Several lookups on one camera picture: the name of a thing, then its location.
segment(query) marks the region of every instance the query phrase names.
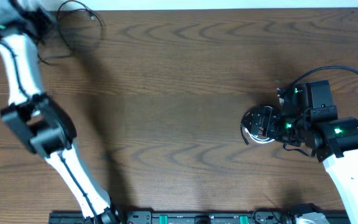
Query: wooden tabletop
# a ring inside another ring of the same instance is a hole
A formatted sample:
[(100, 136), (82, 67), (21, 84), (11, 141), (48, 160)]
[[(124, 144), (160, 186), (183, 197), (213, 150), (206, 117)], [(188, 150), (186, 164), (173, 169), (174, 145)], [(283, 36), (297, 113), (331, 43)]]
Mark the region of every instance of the wooden tabletop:
[[(245, 211), (313, 202), (344, 209), (316, 159), (277, 142), (247, 147), (239, 125), (250, 107), (277, 105), (276, 88), (308, 70), (358, 69), (358, 9), (100, 14), (102, 41), (96, 21), (67, 17), (66, 35), (80, 53), (40, 69), (116, 205)], [(42, 57), (67, 53), (57, 37), (50, 40)], [(324, 79), (339, 117), (358, 119), (358, 76), (330, 70), (305, 81)], [(0, 109), (8, 95), (0, 58)], [(60, 176), (0, 121), (0, 223), (47, 223), (54, 210), (79, 206)]]

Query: wood grain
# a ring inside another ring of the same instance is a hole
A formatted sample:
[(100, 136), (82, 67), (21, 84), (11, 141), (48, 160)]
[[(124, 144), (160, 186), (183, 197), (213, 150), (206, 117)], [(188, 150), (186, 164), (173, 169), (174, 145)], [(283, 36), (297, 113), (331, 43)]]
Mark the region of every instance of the wood grain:
[[(244, 211), (313, 202), (342, 210), (322, 164), (279, 143), (246, 147), (243, 113), (323, 65), (358, 68), (358, 9), (100, 12), (62, 21), (73, 58), (41, 64), (82, 156), (124, 208)], [(51, 35), (40, 53), (67, 53)], [(358, 118), (358, 77), (325, 71), (339, 116)], [(8, 87), (0, 59), (0, 109)], [(78, 210), (56, 172), (0, 121), (0, 223)]]

